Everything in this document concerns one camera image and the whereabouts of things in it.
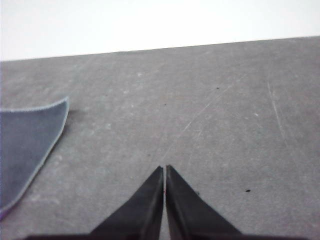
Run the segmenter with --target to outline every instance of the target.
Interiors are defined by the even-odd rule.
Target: gray countertop
[[[320,236],[320,37],[1,63],[1,107],[65,96],[2,239],[88,233],[166,164],[244,233]]]

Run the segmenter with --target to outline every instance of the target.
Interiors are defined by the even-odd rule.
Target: white background
[[[1,0],[1,60],[320,35],[320,0]]]

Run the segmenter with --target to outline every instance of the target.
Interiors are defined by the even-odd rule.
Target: black tool
[[[164,203],[158,167],[133,196],[90,234],[29,236],[27,240],[157,240]],[[172,167],[166,167],[166,209],[171,240],[306,240],[244,235],[206,204]]]

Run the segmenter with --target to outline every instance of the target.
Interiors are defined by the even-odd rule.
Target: black pointed tip
[[[199,233],[240,234],[206,204],[171,165],[166,169],[166,209],[171,239],[192,239],[191,236]]]
[[[158,239],[163,212],[164,176],[158,166],[132,197],[91,234],[113,240]]]

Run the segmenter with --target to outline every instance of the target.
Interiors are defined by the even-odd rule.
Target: gray table
[[[87,233],[166,164],[244,233],[320,236],[320,37],[1,63],[2,107],[65,96],[4,240]]]

